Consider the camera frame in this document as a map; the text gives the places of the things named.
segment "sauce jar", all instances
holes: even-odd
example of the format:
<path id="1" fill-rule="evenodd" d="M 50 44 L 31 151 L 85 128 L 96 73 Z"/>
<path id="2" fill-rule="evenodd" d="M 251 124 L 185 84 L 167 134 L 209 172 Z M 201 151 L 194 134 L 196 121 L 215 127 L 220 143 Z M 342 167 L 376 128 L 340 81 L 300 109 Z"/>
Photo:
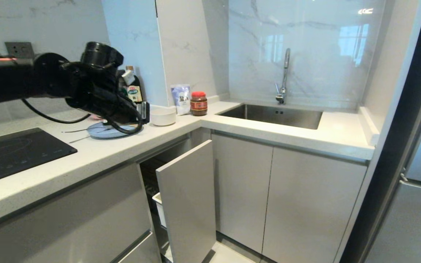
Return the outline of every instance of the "sauce jar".
<path id="1" fill-rule="evenodd" d="M 207 114 L 207 98 L 203 91 L 191 93 L 191 114 L 194 116 L 204 116 Z"/>

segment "faucet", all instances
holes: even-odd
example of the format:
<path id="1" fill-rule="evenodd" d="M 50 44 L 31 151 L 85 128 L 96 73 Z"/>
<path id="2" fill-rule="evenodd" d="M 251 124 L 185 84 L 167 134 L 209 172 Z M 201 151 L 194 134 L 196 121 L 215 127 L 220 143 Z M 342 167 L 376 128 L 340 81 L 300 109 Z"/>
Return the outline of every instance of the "faucet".
<path id="1" fill-rule="evenodd" d="M 289 61 L 290 61 L 290 48 L 287 48 L 285 52 L 285 61 L 284 61 L 284 79 L 282 80 L 282 88 L 279 90 L 279 86 L 276 83 L 277 96 L 276 100 L 279 102 L 279 105 L 285 104 L 285 97 L 287 93 L 287 73 L 289 71 Z"/>

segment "robotic arm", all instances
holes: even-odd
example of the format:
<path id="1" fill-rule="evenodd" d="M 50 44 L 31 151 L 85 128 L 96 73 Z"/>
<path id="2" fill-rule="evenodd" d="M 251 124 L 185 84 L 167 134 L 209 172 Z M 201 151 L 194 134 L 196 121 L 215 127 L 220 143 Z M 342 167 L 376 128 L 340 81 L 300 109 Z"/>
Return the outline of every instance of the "robotic arm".
<path id="1" fill-rule="evenodd" d="M 123 56 L 117 50 L 97 42 L 87 43 L 79 62 L 69 62 L 55 53 L 38 55 L 33 60 L 0 56 L 0 103 L 22 99 L 29 108 L 46 117 L 25 98 L 65 98 L 69 106 L 104 117 L 122 133 L 137 133 L 149 120 L 149 105 L 142 103 L 136 108 L 120 92 L 124 81 L 117 69 L 122 62 Z M 124 130 L 117 123 L 138 126 Z"/>

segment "red lid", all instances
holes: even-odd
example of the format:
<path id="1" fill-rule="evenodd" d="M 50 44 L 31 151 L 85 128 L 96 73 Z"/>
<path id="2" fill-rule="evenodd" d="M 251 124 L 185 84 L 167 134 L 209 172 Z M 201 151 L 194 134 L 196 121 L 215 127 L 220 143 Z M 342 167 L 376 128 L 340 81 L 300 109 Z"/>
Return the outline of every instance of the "red lid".
<path id="1" fill-rule="evenodd" d="M 191 96 L 194 98 L 202 98 L 206 96 L 206 93 L 203 91 L 194 91 L 193 93 L 191 93 Z"/>

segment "kitchen sink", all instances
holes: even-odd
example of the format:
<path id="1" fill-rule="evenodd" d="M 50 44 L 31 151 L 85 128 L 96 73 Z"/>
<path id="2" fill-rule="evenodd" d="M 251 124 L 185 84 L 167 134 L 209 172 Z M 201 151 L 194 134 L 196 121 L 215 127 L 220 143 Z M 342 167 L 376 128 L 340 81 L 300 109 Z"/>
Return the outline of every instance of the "kitchen sink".
<path id="1" fill-rule="evenodd" d="M 316 130 L 322 111 L 244 104 L 218 115 Z"/>

